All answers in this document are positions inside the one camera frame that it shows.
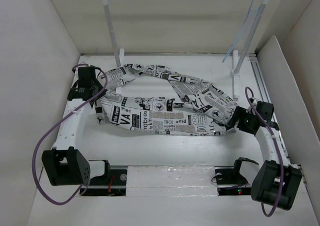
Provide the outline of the black white newspaper print trousers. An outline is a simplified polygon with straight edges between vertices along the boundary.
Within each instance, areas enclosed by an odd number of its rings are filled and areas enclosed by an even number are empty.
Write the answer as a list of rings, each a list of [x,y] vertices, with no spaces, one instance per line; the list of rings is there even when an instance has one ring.
[[[149,75],[169,82],[177,98],[129,97],[115,93]],[[162,135],[221,136],[235,132],[228,123],[237,103],[213,83],[172,71],[162,65],[125,64],[109,70],[106,94],[101,98],[109,122],[131,130]]]

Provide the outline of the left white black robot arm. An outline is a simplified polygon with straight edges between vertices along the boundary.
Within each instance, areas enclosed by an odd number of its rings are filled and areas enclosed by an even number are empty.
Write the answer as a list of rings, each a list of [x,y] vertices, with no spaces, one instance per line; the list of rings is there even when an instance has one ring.
[[[42,153],[41,160],[53,186],[86,185],[95,178],[100,184],[111,180],[106,160],[87,160],[80,152],[85,122],[106,90],[97,80],[95,66],[74,67],[77,80],[71,87],[55,143]]]

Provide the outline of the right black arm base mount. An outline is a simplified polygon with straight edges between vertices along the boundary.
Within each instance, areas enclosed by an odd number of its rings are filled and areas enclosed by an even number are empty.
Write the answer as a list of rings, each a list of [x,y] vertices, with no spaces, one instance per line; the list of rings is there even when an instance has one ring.
[[[250,195],[259,169],[258,162],[239,157],[233,166],[215,166],[211,183],[217,187],[218,196]]]

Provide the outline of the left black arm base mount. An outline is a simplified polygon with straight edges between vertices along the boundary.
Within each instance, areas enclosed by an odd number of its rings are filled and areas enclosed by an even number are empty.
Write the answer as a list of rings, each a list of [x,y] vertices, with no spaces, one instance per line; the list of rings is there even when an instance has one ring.
[[[90,160],[90,180],[82,186],[81,196],[125,196],[127,166],[111,166],[107,160]]]

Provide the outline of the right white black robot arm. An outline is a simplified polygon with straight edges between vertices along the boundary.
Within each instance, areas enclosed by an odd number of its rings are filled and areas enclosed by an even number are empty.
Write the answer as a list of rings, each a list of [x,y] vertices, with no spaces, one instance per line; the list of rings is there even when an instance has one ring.
[[[281,146],[279,126],[272,121],[274,106],[271,103],[250,98],[247,109],[237,107],[229,125],[254,135],[263,158],[263,165],[254,177],[249,170],[237,166],[231,170],[235,182],[245,180],[251,185],[251,198],[262,204],[290,210],[293,206],[302,173],[288,161]]]

